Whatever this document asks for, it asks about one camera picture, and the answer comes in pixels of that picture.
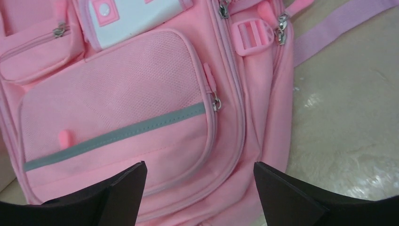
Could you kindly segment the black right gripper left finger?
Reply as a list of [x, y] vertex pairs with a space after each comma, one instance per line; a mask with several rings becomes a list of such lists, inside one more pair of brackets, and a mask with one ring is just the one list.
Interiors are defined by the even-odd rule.
[[134, 226], [144, 193], [145, 162], [41, 205], [0, 203], [2, 226]]

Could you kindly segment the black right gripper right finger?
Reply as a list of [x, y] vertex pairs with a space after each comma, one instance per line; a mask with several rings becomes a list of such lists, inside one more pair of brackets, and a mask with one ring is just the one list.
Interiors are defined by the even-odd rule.
[[254, 163], [255, 183], [269, 226], [397, 226], [399, 198], [344, 196]]

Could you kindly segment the pink student backpack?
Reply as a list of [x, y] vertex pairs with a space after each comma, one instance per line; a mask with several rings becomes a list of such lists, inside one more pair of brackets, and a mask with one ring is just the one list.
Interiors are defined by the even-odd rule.
[[296, 0], [3, 0], [0, 128], [28, 204], [144, 161], [139, 226], [249, 226], [287, 168], [294, 67], [396, 7], [351, 0], [298, 39]]

